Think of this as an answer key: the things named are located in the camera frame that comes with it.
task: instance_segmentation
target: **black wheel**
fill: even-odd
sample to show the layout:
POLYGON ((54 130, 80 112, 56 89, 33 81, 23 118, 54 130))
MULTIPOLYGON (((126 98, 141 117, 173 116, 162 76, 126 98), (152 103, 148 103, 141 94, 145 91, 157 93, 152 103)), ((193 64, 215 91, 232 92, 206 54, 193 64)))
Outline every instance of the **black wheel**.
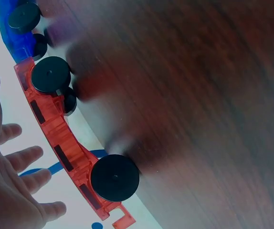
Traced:
POLYGON ((9 26, 15 33, 24 34, 33 30, 41 19, 40 8, 34 3, 18 6, 9 16, 9 26))
POLYGON ((39 92, 64 94, 71 80, 69 65, 60 57, 47 57, 35 65, 31 80, 39 92))
POLYGON ((64 94, 64 107, 65 107, 65 115, 71 115, 77 106, 76 95, 70 87, 68 87, 67 91, 64 94))
POLYGON ((122 155, 107 155, 91 172, 94 191, 103 199, 120 202, 130 198, 139 185, 139 170, 132 160, 122 155))
POLYGON ((35 33, 33 34, 34 39, 36 40, 36 44, 33 50, 33 59, 35 61, 40 60, 47 52, 48 45, 45 36, 35 33))

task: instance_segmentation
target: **blue toy car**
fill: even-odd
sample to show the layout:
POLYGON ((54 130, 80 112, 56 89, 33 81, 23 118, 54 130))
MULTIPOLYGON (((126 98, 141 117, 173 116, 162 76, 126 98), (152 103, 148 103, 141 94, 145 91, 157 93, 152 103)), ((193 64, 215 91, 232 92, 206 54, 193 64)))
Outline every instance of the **blue toy car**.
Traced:
POLYGON ((39 60, 45 55, 45 37, 32 33, 40 18, 40 9, 33 1, 0 0, 0 33, 16 63, 28 57, 39 60))

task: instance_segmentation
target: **toy car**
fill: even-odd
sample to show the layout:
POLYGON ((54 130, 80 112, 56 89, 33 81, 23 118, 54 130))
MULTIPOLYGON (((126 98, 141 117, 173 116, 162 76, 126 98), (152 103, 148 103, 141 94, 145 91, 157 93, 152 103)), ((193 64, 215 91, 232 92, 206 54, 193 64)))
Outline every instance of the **toy car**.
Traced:
POLYGON ((16 63, 28 57, 39 60, 47 52, 45 37, 32 34, 40 18, 40 9, 30 0, 0 0, 0 33, 16 63))
POLYGON ((0 0, 0 32, 17 65, 14 67, 26 99, 60 163, 96 214, 105 220, 119 208, 124 216, 115 229, 126 229, 134 218, 121 201, 139 185, 139 170, 127 157, 107 155, 98 160, 76 140, 64 115, 76 108, 69 87, 70 67, 59 57, 47 57, 43 35, 32 34, 40 21, 38 6, 29 0, 0 0))
POLYGON ((105 220, 120 208, 124 216, 113 224, 125 229, 135 220, 121 204, 139 184, 139 171, 125 156, 108 155, 98 160, 78 143, 64 115, 76 107, 70 70, 59 57, 47 57, 35 65, 32 58, 14 67, 27 101, 52 149, 66 172, 97 215, 105 220))

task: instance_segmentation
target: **toy vehicle chassis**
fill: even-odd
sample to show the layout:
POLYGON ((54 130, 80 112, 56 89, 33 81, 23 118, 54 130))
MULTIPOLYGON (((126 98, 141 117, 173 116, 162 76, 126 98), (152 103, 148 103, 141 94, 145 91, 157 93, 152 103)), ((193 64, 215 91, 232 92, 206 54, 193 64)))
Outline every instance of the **toy vehicle chassis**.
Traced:
POLYGON ((113 226, 115 229, 126 229, 135 223, 134 218, 121 202, 104 200, 93 190, 90 175, 98 159, 79 144, 66 123, 63 117, 64 96, 43 94, 33 87, 31 75, 34 67, 34 60, 28 58, 17 64, 14 69, 34 116, 49 144, 76 187, 100 219, 107 219, 110 211, 119 208, 123 211, 124 216, 113 223, 113 226))

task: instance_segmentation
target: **blue dot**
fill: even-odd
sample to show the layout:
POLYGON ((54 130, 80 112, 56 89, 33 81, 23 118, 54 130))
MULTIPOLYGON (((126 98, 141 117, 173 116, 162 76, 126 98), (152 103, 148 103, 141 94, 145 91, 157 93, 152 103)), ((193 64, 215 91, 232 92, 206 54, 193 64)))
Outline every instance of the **blue dot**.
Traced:
POLYGON ((91 225, 92 229, 103 229, 103 225, 101 223, 93 223, 91 225))

